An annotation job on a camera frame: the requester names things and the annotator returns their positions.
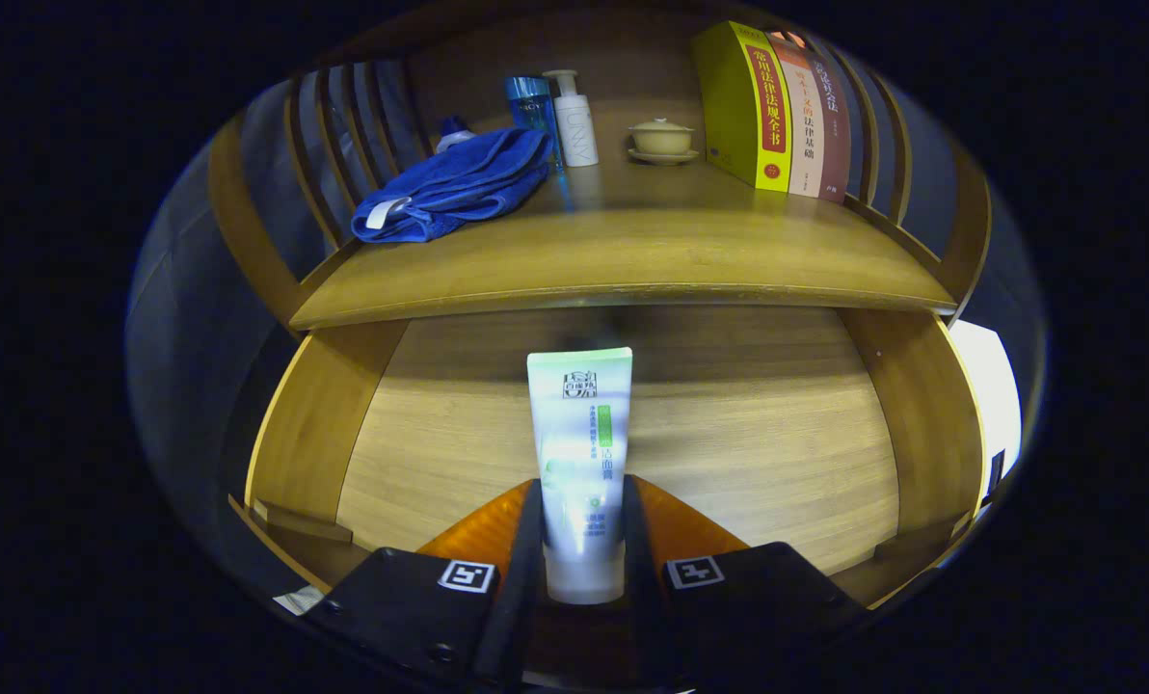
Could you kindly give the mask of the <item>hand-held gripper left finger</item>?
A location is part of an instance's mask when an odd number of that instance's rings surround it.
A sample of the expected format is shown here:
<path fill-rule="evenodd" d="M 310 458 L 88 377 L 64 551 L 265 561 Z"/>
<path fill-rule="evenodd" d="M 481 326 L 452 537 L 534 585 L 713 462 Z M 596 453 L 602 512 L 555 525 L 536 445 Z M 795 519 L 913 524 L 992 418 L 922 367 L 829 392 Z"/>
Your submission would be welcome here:
<path fill-rule="evenodd" d="M 540 484 L 526 480 L 424 549 L 373 550 L 309 629 L 399 691 L 519 691 L 543 529 Z"/>

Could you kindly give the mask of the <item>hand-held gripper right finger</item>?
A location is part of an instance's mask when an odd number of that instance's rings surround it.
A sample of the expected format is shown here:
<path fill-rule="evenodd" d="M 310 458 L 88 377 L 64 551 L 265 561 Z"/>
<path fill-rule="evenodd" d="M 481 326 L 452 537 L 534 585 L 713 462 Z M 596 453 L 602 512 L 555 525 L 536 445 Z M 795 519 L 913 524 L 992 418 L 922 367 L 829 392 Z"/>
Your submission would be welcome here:
<path fill-rule="evenodd" d="M 867 619 L 791 545 L 747 547 L 637 475 L 623 530 L 631 641 L 654 688 L 789 688 Z"/>

